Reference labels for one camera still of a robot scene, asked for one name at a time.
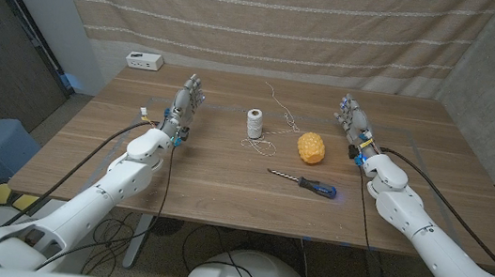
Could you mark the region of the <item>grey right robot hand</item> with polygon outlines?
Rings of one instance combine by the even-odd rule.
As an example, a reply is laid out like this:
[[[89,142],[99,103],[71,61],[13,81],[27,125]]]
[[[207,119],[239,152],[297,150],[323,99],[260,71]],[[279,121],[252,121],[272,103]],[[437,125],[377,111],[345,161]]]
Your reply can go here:
[[[340,102],[340,112],[333,115],[348,139],[348,155],[364,162],[381,151],[375,142],[372,126],[360,107],[358,101],[347,93]]]

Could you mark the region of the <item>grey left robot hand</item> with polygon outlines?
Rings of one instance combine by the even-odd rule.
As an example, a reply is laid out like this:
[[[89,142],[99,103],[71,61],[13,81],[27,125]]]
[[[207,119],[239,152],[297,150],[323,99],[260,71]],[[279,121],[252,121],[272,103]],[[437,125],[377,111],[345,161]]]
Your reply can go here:
[[[205,100],[201,82],[193,74],[174,97],[170,111],[161,125],[161,130],[170,137],[178,136],[184,129],[191,127],[194,113]]]

